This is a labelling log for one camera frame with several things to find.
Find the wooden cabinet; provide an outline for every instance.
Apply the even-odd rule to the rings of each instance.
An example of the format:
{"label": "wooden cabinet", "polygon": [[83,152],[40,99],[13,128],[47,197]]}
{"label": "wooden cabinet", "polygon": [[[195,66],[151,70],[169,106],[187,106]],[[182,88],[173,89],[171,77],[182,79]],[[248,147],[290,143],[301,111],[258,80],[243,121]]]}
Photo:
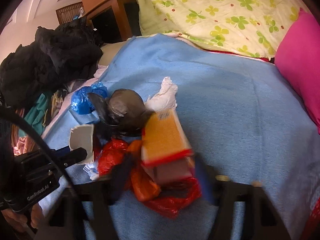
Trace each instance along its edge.
{"label": "wooden cabinet", "polygon": [[85,16],[106,43],[141,35],[136,0],[82,0]]}

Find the pink pillow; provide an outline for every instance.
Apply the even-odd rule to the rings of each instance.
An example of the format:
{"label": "pink pillow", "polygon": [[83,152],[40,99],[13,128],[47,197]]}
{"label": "pink pillow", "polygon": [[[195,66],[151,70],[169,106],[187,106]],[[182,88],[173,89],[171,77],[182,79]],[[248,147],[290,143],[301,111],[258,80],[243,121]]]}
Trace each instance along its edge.
{"label": "pink pillow", "polygon": [[299,12],[279,45],[275,64],[302,97],[320,133],[320,26],[313,15]]}

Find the white plastic bag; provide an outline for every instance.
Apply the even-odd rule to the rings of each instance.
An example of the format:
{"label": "white plastic bag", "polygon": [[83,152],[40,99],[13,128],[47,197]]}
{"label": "white plastic bag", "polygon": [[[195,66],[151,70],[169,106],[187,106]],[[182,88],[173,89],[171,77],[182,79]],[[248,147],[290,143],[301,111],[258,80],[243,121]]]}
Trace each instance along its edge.
{"label": "white plastic bag", "polygon": [[170,77],[165,77],[161,84],[161,89],[152,98],[148,98],[145,106],[148,110],[159,112],[165,109],[176,109],[176,93],[178,86],[172,83]]}

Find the black jacket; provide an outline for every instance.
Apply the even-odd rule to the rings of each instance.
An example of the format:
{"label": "black jacket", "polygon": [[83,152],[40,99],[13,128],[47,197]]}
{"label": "black jacket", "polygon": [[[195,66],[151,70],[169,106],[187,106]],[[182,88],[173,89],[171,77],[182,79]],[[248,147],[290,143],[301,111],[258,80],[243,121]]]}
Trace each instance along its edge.
{"label": "black jacket", "polygon": [[89,79],[102,56],[102,45],[85,18],[56,30],[38,27],[35,41],[20,45],[0,65],[0,90],[8,106],[30,107],[47,90],[74,79]]}

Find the blue blanket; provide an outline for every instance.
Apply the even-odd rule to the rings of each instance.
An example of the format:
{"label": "blue blanket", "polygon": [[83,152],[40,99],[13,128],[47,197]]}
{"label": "blue blanket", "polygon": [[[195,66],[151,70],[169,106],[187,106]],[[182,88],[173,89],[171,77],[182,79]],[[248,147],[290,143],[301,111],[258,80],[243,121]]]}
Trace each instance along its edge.
{"label": "blue blanket", "polygon": [[[158,34],[131,39],[100,80],[111,93],[127,88],[146,100],[165,76],[178,85],[177,113],[193,149],[234,181],[262,181],[292,239],[298,239],[320,196],[320,136],[276,67],[204,52]],[[45,140],[52,148],[66,146],[70,128],[96,119],[95,113],[79,116],[68,109]],[[89,181],[82,168],[68,168],[76,183]],[[44,208],[65,186],[60,182],[61,188],[41,201]],[[243,206],[235,210],[233,239],[239,239]],[[120,239],[132,240],[207,239],[216,212],[199,199],[170,220],[131,192],[111,207]]]}

